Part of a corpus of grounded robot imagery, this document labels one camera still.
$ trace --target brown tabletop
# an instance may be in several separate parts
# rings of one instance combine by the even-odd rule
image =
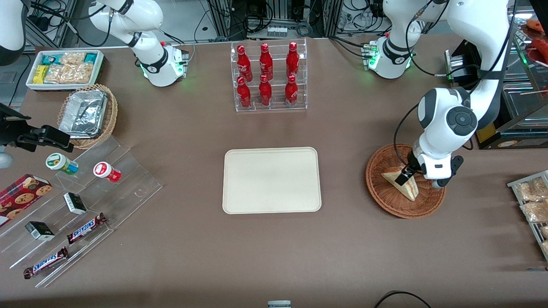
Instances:
[[[167,88],[144,79],[130,49],[104,49],[101,83],[119,104],[114,135],[164,188],[45,289],[0,256],[0,306],[265,307],[289,299],[295,308],[373,307],[399,289],[433,307],[547,307],[548,273],[526,271],[546,263],[505,184],[547,169],[548,150],[457,151],[465,163],[440,209],[396,218],[374,203],[364,168],[405,112],[446,81],[415,67],[385,80],[333,42],[307,41],[309,109],[253,115],[234,111],[229,43],[199,45],[188,77]],[[424,36],[416,60],[442,71],[443,51],[460,41]],[[29,90],[22,113],[55,125],[66,96]],[[420,133],[413,115],[399,140]],[[296,146],[318,151],[318,212],[222,211],[228,150]],[[0,187],[24,173],[53,176],[44,167],[53,148],[8,152],[16,162],[0,170]],[[381,307],[389,303],[421,307],[404,295]]]

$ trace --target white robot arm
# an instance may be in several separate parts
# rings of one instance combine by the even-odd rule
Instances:
[[[152,33],[163,22],[163,13],[153,0],[102,0],[92,2],[89,14],[106,7],[90,19],[93,25],[131,47],[146,78],[158,87],[168,86],[186,74],[187,54],[163,45]]]
[[[456,171],[455,164],[458,168],[462,163],[461,157],[456,157],[459,161],[452,160],[452,153],[472,137],[478,126],[481,128],[485,126],[483,123],[492,122],[492,118],[485,118],[484,121],[482,119],[499,90],[500,72],[505,59],[499,54],[507,48],[506,36],[509,31],[508,2],[509,0],[384,1],[384,10],[392,21],[393,30],[388,38],[377,41],[378,54],[370,62],[370,69],[381,77],[397,78],[403,74],[410,60],[407,44],[412,48],[420,37],[421,27],[417,19],[436,20],[445,5],[447,9],[442,19],[446,18],[456,34],[474,44],[482,58],[482,79],[472,92],[469,93],[464,88],[435,88],[421,98],[418,116],[424,133],[413,145],[413,152],[408,157],[411,168],[402,172],[398,181],[401,185],[415,170],[421,170],[427,179],[436,180],[434,186],[446,185]],[[432,4],[432,8],[427,8],[420,15],[427,3]]]
[[[25,19],[30,0],[2,0],[0,14],[0,66],[11,64],[25,49]]]

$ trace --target biscuit pack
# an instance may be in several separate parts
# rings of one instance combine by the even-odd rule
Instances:
[[[51,190],[52,186],[48,181],[25,174],[0,191],[0,227]]]

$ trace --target round wicker basket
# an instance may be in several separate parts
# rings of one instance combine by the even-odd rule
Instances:
[[[116,102],[116,98],[114,97],[114,95],[112,95],[112,92],[104,85],[102,84],[89,85],[85,88],[78,89],[75,92],[83,92],[83,91],[91,91],[91,90],[101,90],[105,92],[109,96],[109,100],[107,102],[105,117],[101,127],[101,130],[102,130],[101,135],[95,139],[71,139],[70,140],[70,142],[74,144],[74,147],[81,150],[87,150],[91,146],[107,140],[112,134],[112,131],[114,130],[114,126],[116,125],[116,116],[118,115],[118,103]],[[65,114],[65,107],[67,105],[68,100],[69,98],[67,97],[65,99],[65,103],[61,107],[61,111],[59,112],[59,115],[57,116],[57,125],[61,124],[61,119],[63,118],[63,115]]]
[[[396,145],[402,157],[413,149],[407,144]],[[419,195],[411,201],[402,195],[381,175],[384,170],[401,165],[393,145],[378,149],[369,159],[366,168],[366,183],[375,201],[387,212],[401,218],[422,218],[432,214],[442,204],[446,189],[435,189],[432,181],[421,174],[415,174]]]

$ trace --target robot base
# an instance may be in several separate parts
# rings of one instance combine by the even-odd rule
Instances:
[[[403,72],[411,66],[411,58],[407,60],[407,63],[403,62],[400,65],[395,65],[392,60],[384,55],[383,44],[385,41],[386,37],[381,37],[362,47],[363,66],[366,71],[372,70],[382,78],[395,79],[403,75]]]
[[[181,78],[186,77],[189,66],[189,54],[183,53],[180,49],[166,45],[168,60],[157,73],[147,72],[141,65],[145,77],[157,87],[167,87]]]

